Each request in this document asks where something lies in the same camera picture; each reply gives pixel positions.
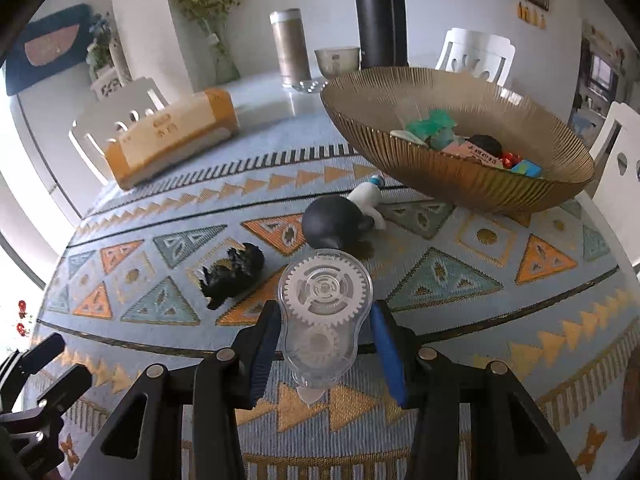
ribbed amber bowl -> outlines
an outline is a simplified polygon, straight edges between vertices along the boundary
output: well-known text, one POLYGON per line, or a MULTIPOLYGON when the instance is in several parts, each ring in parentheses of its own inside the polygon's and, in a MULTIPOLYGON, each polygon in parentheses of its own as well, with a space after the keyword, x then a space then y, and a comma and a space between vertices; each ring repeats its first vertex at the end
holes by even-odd
POLYGON ((428 196, 488 212, 535 212, 575 196, 593 177, 580 139, 532 100, 465 73, 371 68, 329 82, 322 103, 342 136, 369 162, 428 196), (389 134, 444 109, 455 132, 495 137, 543 169, 530 178, 427 150, 389 134))

black thermos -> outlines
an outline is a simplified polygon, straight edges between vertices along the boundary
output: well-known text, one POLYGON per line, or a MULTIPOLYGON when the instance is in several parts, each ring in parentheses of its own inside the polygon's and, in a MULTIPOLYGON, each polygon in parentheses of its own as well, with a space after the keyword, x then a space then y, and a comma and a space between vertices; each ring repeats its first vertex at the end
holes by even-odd
POLYGON ((356 0, 361 68, 407 66, 404 0, 356 0))

white gear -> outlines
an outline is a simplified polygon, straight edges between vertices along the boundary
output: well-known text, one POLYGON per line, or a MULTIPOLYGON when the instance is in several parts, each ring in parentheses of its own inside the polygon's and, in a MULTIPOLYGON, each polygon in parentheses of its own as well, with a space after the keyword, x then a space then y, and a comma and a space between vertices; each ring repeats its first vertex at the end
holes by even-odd
POLYGON ((298 358, 312 368, 323 368, 340 353, 337 332, 325 325, 314 325, 300 334, 298 358))
POLYGON ((339 258, 315 254, 283 278, 287 310, 312 325, 337 326, 352 319, 370 295, 367 270, 345 253, 339 258))

dining table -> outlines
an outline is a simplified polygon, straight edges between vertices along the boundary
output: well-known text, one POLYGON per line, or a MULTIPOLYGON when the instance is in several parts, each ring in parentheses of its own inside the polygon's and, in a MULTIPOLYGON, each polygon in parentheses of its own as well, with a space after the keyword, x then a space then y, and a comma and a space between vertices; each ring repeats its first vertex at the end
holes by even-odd
MULTIPOLYGON (((66 479, 149 365, 197 364, 277 299, 283 270, 313 251, 301 224, 313 200, 380 174, 341 137, 318 94, 283 89, 277 75, 226 89, 239 135, 134 189, 108 183, 46 288, 32 344, 57 332, 66 348, 29 379, 25 406, 73 364, 93 376, 63 416, 66 479), (202 267, 224 264, 244 243, 264 253, 258 283, 208 310, 202 267)), ((639 443, 640 401, 625 392, 640 387, 640 285, 591 199, 488 214, 383 176, 386 228, 347 248, 369 271, 374 297, 453 362, 503 361, 580 475, 617 478, 639 443)), ((358 344, 353 367, 312 405, 286 362, 273 361, 256 407, 236 410, 248 478, 404 478, 417 412, 389 393, 367 322, 358 344)), ((459 478, 469 479, 468 405, 460 410, 459 478)), ((192 415, 187 406, 185 480, 194 479, 192 415)))

correction tape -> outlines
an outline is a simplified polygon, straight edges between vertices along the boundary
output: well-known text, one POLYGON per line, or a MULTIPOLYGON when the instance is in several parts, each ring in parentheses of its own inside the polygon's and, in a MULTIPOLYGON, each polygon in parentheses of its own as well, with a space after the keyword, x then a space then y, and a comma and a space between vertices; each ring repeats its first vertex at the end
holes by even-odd
POLYGON ((320 249, 284 270, 278 300, 282 353, 298 395, 311 404, 356 359, 358 333, 373 301, 371 277, 350 254, 320 249))

